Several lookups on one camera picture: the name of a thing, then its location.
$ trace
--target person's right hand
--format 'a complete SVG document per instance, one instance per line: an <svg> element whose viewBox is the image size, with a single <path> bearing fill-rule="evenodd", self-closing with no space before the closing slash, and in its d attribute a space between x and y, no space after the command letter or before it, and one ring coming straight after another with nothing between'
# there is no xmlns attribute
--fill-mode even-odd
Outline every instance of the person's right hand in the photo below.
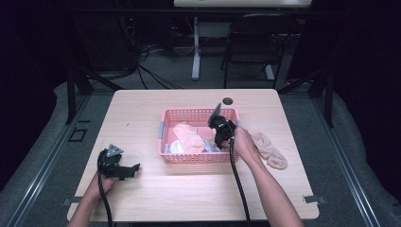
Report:
<svg viewBox="0 0 401 227"><path fill-rule="evenodd" d="M234 151L245 161L249 163L250 161L261 162L259 151L255 146L250 133L243 128L236 128L234 131ZM223 143L223 146L229 146L228 142Z"/></svg>

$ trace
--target chair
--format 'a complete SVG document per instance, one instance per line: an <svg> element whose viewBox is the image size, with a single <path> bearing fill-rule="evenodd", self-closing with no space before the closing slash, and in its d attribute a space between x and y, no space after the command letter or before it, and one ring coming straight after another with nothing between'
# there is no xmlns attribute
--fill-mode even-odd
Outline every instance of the chair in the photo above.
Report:
<svg viewBox="0 0 401 227"><path fill-rule="evenodd" d="M260 64L263 65L262 70L265 70L269 64L277 65L272 85L274 89L288 37L295 27L295 19L284 14L250 13L232 21L221 64L221 70L224 69L224 88L227 87L227 80L249 80L228 79L228 66L232 63Z"/></svg>

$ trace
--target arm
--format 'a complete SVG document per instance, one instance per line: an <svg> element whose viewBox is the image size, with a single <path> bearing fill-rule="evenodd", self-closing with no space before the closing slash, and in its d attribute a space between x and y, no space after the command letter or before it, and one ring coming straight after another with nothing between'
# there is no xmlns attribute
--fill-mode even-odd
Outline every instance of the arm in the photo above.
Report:
<svg viewBox="0 0 401 227"><path fill-rule="evenodd" d="M103 176L101 177L104 191L107 192L112 188L112 185L115 182L116 178L104 178ZM83 194L83 197L78 204L76 212L71 217L71 220L68 223L68 227L89 226L89 218L91 217L92 209L100 198L97 178L98 175L96 173L94 178L91 180L88 189L86 189L85 194Z"/></svg>
<svg viewBox="0 0 401 227"><path fill-rule="evenodd" d="M266 169L248 131L235 130L235 152L250 168L271 226L303 226L297 211L281 185Z"/></svg>

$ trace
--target hand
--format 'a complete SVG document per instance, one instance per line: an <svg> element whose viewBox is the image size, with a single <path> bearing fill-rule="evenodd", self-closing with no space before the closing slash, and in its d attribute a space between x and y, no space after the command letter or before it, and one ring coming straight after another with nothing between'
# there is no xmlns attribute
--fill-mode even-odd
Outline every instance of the hand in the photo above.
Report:
<svg viewBox="0 0 401 227"><path fill-rule="evenodd" d="M254 145L253 139L249 132L243 128L236 128L234 131L234 151L245 161L245 163L249 163L250 161L261 162L259 151L257 147ZM222 143L224 147L229 146L228 141L224 141Z"/></svg>
<svg viewBox="0 0 401 227"><path fill-rule="evenodd" d="M105 176L101 175L101 181L105 193L112 189L112 186L116 180L116 178L106 178ZM88 196L94 200L98 200L100 198L97 173L95 173L94 178L92 178L91 183L85 192L85 196Z"/></svg>

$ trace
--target forearm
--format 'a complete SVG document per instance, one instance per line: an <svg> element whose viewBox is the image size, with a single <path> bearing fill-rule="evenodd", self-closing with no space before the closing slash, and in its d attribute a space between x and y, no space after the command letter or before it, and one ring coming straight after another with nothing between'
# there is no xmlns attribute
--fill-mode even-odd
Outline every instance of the forearm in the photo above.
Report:
<svg viewBox="0 0 401 227"><path fill-rule="evenodd" d="M79 202L76 212L68 223L68 227L89 226L92 209L96 203L97 198L83 196L82 200Z"/></svg>
<svg viewBox="0 0 401 227"><path fill-rule="evenodd" d="M303 226L294 206L281 185L269 173L260 158L248 161L257 191L271 226Z"/></svg>

